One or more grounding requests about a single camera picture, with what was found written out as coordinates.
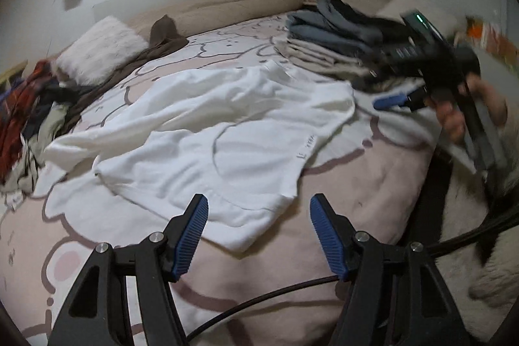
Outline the person right hand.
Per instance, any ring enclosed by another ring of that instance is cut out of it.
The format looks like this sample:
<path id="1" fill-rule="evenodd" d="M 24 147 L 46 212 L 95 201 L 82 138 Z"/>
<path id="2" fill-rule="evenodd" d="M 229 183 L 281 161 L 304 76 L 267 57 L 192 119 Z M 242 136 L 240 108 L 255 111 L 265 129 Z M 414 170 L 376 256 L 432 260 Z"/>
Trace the person right hand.
<path id="1" fill-rule="evenodd" d="M 483 101 L 493 124 L 504 126 L 508 120 L 506 99 L 493 86 L 475 74 L 468 74 L 466 84 L 473 96 Z M 435 111 L 436 118 L 450 140 L 461 144 L 465 137 L 465 117 L 447 101 L 435 102 L 429 99 L 427 105 Z"/>

